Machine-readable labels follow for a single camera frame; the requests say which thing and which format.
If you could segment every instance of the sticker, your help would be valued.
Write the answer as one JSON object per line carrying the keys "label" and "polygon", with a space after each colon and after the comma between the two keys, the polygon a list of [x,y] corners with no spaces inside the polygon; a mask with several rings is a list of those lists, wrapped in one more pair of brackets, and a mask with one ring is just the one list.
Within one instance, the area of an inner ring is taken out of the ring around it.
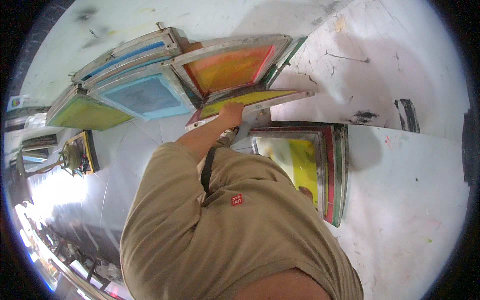
{"label": "sticker", "polygon": [[235,197],[232,197],[232,206],[236,206],[242,203],[243,203],[243,198],[241,197],[241,194],[238,194]]}

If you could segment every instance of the person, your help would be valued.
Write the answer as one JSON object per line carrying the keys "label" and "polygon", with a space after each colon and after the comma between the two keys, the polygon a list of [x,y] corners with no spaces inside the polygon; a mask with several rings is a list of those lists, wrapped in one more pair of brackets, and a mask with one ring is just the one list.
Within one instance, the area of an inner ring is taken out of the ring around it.
{"label": "person", "polygon": [[311,198],[271,159],[229,148],[243,106],[224,105],[153,153],[120,242],[129,292],[143,300],[362,299]]}

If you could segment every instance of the shoe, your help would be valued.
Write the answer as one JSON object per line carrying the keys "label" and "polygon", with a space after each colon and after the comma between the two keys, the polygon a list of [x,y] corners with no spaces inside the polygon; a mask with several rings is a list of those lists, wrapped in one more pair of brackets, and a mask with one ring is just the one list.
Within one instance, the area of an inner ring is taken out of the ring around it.
{"label": "shoe", "polygon": [[235,139],[235,136],[237,136],[238,132],[239,132],[238,126],[225,130],[218,138],[217,143],[222,144],[225,147],[230,147],[230,145],[232,145],[233,140]]}

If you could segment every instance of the orange screen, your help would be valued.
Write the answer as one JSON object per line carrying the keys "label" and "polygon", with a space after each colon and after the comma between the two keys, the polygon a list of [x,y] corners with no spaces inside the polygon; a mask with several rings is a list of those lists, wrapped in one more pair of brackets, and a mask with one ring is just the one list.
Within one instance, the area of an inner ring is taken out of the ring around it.
{"label": "orange screen", "polygon": [[183,67],[203,96],[236,86],[252,85],[275,46],[246,48],[217,54]]}

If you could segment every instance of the uniqlo logo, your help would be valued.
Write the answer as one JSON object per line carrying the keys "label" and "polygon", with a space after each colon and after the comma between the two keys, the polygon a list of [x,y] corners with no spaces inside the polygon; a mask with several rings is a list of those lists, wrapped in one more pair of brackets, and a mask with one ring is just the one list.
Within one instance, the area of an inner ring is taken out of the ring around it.
{"label": "uniqlo logo", "polygon": [[242,203],[243,203],[243,198],[241,197],[241,194],[238,194],[235,197],[232,197],[232,206],[236,206]]}

